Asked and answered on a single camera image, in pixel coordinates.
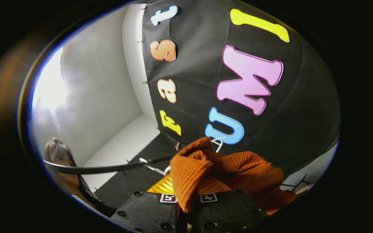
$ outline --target dark hair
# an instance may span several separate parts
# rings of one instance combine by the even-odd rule
[[[62,143],[57,138],[50,139],[46,145],[44,146],[44,153],[43,159],[47,162],[53,162],[53,160],[58,156],[67,153],[69,156],[72,166],[77,167],[76,162],[74,161],[73,155],[71,154],[71,150]],[[78,189],[84,197],[91,202],[96,208],[104,215],[111,217],[114,212],[117,210],[116,208],[109,207],[105,205],[90,189],[87,185],[86,181],[83,179],[81,174],[77,174],[79,180],[79,187]]]

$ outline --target colorful foam letter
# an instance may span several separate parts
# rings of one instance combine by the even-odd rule
[[[232,134],[224,134],[220,131],[214,129],[211,124],[207,124],[205,128],[205,135],[207,137],[219,138],[219,137],[226,137],[223,139],[222,142],[232,145],[238,143],[244,136],[244,127],[241,125],[240,122],[229,118],[225,115],[218,113],[216,108],[211,108],[208,118],[211,122],[218,121],[225,125],[228,125],[234,130]]]
[[[170,62],[176,59],[175,44],[170,40],[163,40],[161,43],[154,41],[149,46],[152,57],[158,61],[165,59]]]
[[[252,25],[273,34],[276,34],[284,42],[290,42],[289,33],[282,25],[273,24],[264,19],[257,18],[252,15],[241,12],[239,9],[232,9],[230,11],[231,22],[235,25]]]
[[[171,103],[176,103],[176,86],[172,80],[158,80],[158,91],[162,98],[168,99]]]
[[[169,6],[169,10],[162,12],[161,10],[158,10],[154,16],[151,17],[151,21],[153,25],[158,25],[158,22],[164,21],[165,19],[170,19],[173,16],[176,15],[178,12],[178,7],[177,6]]]
[[[255,76],[265,79],[270,86],[275,86],[283,73],[283,64],[237,51],[231,45],[224,47],[222,61],[241,79],[220,82],[217,87],[218,99],[231,99],[253,109],[255,115],[260,115],[266,107],[266,101],[252,99],[248,95],[269,96],[271,92]]]
[[[179,124],[175,125],[175,121],[169,118],[163,110],[160,110],[162,124],[164,127],[168,127],[171,130],[175,131],[179,136],[181,136],[181,127]]]

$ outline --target bright light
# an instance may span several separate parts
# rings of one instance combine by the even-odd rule
[[[61,74],[62,49],[63,47],[53,55],[42,69],[34,90],[33,108],[40,105],[53,111],[63,103],[67,96],[68,91]]]

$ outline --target person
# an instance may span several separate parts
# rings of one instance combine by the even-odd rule
[[[77,167],[71,150],[57,138],[50,139],[44,146],[43,159],[47,162],[63,166]],[[86,181],[80,174],[53,173],[54,179],[70,195],[74,195],[91,208],[111,217],[117,210],[105,205],[93,192],[90,191]]]

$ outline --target orange knit sweater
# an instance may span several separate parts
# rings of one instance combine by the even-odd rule
[[[209,137],[192,142],[170,161],[174,193],[185,213],[192,212],[193,197],[201,194],[244,189],[271,215],[293,201],[295,192],[280,189],[283,171],[259,155],[213,152]]]

